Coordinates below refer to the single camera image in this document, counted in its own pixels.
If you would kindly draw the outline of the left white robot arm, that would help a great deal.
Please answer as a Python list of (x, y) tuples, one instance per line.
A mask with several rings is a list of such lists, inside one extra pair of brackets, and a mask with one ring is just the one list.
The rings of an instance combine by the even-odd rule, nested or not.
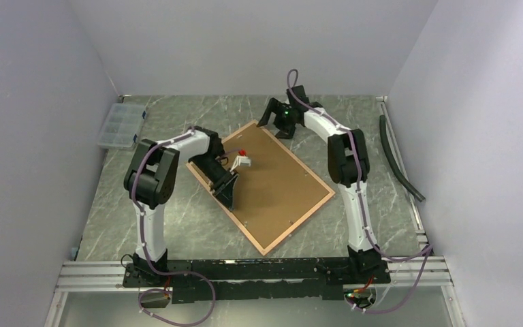
[(164, 238), (164, 209), (171, 198), (180, 164), (192, 163), (212, 183), (210, 190), (226, 209), (234, 209), (238, 173), (223, 167), (225, 149), (218, 133), (190, 127), (168, 140), (139, 141), (124, 178), (124, 188), (137, 216), (138, 245), (133, 264), (151, 286), (168, 276), (168, 248)]

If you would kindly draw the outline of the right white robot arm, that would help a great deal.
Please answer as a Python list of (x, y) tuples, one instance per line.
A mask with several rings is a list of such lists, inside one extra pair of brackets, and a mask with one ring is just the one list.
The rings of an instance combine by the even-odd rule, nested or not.
[(343, 199), (349, 226), (347, 273), (357, 283), (365, 282), (383, 260), (367, 201), (367, 179), (370, 162), (364, 133), (349, 129), (330, 116), (317, 102), (310, 102), (303, 86), (287, 90), (288, 102), (272, 97), (257, 126), (269, 123), (275, 115), (278, 139), (292, 139), (301, 125), (317, 134), (327, 144), (328, 173)]

